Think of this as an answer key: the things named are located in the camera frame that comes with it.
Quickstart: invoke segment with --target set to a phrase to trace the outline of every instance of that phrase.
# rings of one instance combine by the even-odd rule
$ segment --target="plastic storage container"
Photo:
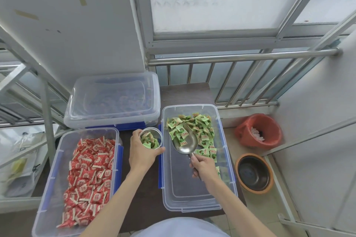
[[[62,222],[64,210],[63,194],[68,188],[68,165],[73,158],[73,151],[81,138],[99,138],[105,136],[115,139],[115,158],[113,161],[110,198],[121,184],[121,168],[123,147],[118,145],[119,135],[116,128],[93,128],[71,131],[64,134],[57,148],[53,166],[43,192],[36,219],[32,228],[33,237],[68,237],[76,236],[83,232],[84,226],[74,228],[56,228]]]
[[[168,106],[162,111],[162,146],[166,147],[166,151],[161,158],[161,176],[163,204],[170,211],[196,212],[221,209],[216,199],[207,191],[204,182],[199,178],[192,178],[189,157],[176,151],[165,127],[167,118],[177,117],[178,114],[191,115],[197,112],[211,116],[211,124],[215,130],[214,145],[217,149],[216,166],[220,166],[221,178],[225,184],[235,195],[238,194],[233,166],[217,108],[211,104]]]
[[[145,128],[158,123],[161,97],[157,74],[125,73],[79,78],[65,111],[71,128]]]

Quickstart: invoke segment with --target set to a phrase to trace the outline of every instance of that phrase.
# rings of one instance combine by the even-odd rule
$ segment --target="dark table surface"
[[[161,86],[161,113],[162,109],[170,105],[180,104],[213,104],[214,99],[208,83],[190,83],[173,86]],[[122,180],[130,171],[128,158],[130,155],[130,137],[132,130],[120,131],[123,142]],[[241,186],[236,182],[238,197],[246,205]],[[206,218],[210,216],[223,215],[223,210],[201,211],[201,212],[171,212],[163,205],[162,190],[158,188],[158,159],[146,173],[140,184],[131,205],[122,223],[120,232],[138,231],[147,228],[159,221],[172,217],[196,217]]]

